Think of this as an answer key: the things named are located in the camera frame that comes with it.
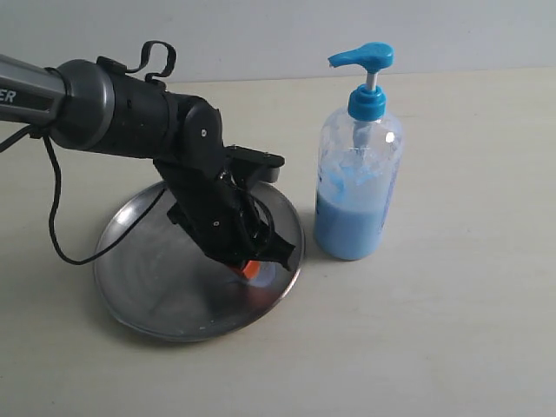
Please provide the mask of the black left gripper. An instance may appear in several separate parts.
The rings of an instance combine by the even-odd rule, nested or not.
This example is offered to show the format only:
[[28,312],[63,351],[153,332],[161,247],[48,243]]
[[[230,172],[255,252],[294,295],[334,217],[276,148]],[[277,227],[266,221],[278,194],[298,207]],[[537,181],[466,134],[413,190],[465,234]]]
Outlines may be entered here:
[[246,281],[260,273],[260,261],[292,268],[295,245],[277,233],[268,206],[258,197],[222,178],[208,180],[191,173],[168,175],[167,186],[175,198],[170,221],[208,258]]

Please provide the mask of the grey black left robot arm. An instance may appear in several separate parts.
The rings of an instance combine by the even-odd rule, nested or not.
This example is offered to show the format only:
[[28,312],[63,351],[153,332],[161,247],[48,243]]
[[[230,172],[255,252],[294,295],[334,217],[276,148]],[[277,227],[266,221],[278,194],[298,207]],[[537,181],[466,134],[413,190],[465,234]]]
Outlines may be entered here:
[[55,68],[3,56],[1,118],[46,149],[150,159],[174,196],[169,219],[210,259],[242,277],[270,261],[290,268],[295,247],[275,228],[268,206],[253,193],[274,182],[281,156],[222,140],[222,117],[200,96],[176,94],[164,82],[176,61],[167,47],[162,70],[138,79],[136,70],[105,56],[71,60]]

